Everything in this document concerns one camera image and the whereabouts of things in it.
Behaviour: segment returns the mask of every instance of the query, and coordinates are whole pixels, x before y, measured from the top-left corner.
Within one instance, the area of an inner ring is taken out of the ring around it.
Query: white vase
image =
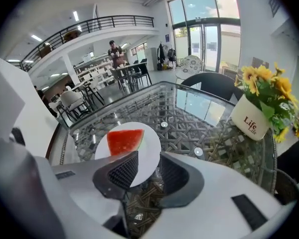
[[[245,95],[234,107],[231,118],[233,123],[252,140],[261,140],[270,127],[270,123],[254,104]]]

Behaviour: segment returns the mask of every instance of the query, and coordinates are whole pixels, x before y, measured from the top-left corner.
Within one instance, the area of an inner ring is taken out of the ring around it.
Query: man
[[[43,91],[42,91],[42,90],[38,90],[38,88],[37,88],[36,86],[34,86],[34,88],[35,88],[36,92],[38,93],[39,97],[41,98],[41,100],[43,101],[44,105],[47,107],[47,109],[51,112],[51,114],[52,114],[53,116],[57,117],[58,114],[57,114],[54,110],[52,110],[52,109],[50,108],[50,106],[49,106],[49,101],[48,101],[48,99],[45,97],[45,94],[43,93]]]
[[[109,56],[112,57],[114,69],[124,64],[124,53],[120,46],[116,46],[115,42],[110,41]]]

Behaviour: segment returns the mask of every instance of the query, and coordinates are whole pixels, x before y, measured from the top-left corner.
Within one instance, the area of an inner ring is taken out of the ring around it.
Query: glass tabletop
[[[272,133],[269,130],[262,140],[251,140],[231,121],[233,107],[209,93],[160,82],[83,118],[71,126],[70,134],[80,158],[90,160],[108,131],[126,122],[141,122],[157,133],[162,151],[198,159],[194,150],[201,149],[205,160],[231,167],[273,193],[277,155]],[[128,223],[134,237],[141,236],[159,216],[162,184],[158,167],[127,194]]]

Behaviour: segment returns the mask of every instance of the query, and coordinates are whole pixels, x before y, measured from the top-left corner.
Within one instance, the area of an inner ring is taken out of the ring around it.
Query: watermelon slice
[[[111,156],[137,150],[141,144],[143,135],[143,129],[109,132],[107,140]]]

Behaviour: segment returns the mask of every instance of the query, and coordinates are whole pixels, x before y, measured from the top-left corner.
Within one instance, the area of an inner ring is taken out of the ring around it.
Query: pillar
[[[76,72],[75,72],[75,70],[74,70],[74,68],[71,64],[69,55],[65,54],[65,55],[62,56],[62,58],[63,58],[63,61],[65,63],[66,69],[68,70],[68,74],[71,77],[72,82],[74,84],[80,83],[79,77],[77,76],[77,74],[76,74]]]

